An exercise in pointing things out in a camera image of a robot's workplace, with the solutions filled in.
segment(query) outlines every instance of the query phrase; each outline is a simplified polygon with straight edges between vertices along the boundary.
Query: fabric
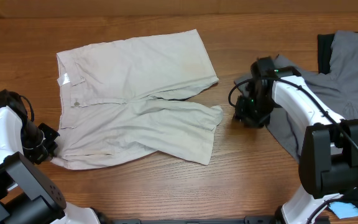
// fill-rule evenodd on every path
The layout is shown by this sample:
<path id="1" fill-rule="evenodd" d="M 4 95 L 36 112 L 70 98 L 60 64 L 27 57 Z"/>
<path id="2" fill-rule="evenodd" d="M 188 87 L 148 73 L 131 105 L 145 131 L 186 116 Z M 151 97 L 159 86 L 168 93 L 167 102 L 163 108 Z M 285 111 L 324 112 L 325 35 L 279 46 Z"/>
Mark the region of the fabric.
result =
<path id="1" fill-rule="evenodd" d="M 62 115 L 53 163 L 94 169 L 162 151 L 208 165 L 223 111 L 177 101 L 218 82 L 196 30 L 91 44 L 57 59 Z"/>
<path id="2" fill-rule="evenodd" d="M 282 55 L 279 55 L 274 63 L 276 67 L 296 67 L 311 91 L 328 107 L 345 119 L 358 119 L 358 34 L 345 31 L 336 33 L 333 42 L 331 73 L 328 75 L 308 72 Z M 242 77 L 235 83 L 239 83 L 245 78 Z M 244 86 L 240 86 L 239 89 L 245 92 Z M 299 162 L 303 136 L 291 119 L 288 122 L 287 113 L 284 109 L 275 108 L 273 110 L 267 129 L 284 149 Z M 332 150 L 331 153 L 338 153 L 335 148 Z"/>
<path id="3" fill-rule="evenodd" d="M 317 61 L 318 72 L 328 74 L 331 67 L 329 61 L 331 60 L 331 44 L 334 41 L 335 34 L 319 34 L 317 35 Z"/>

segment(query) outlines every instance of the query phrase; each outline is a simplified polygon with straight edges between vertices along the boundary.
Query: gray cloth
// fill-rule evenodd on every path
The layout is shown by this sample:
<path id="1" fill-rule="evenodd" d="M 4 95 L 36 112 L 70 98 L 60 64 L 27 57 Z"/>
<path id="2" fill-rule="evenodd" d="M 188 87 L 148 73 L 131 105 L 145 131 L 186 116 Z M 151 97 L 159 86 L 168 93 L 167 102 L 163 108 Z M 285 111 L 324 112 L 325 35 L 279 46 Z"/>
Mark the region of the gray cloth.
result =
<path id="1" fill-rule="evenodd" d="M 327 75 L 306 71 L 281 55 L 274 60 L 274 64 L 276 67 L 296 67 L 311 91 L 328 107 L 345 119 L 358 119 L 358 34 L 338 31 L 331 47 L 333 49 L 330 62 L 331 73 Z M 248 78 L 250 78 L 250 74 L 234 82 L 239 83 Z M 246 94 L 244 85 L 239 89 Z M 273 110 L 267 129 L 299 162 L 303 136 L 296 124 L 290 118 L 287 119 L 284 109 L 275 108 Z"/>

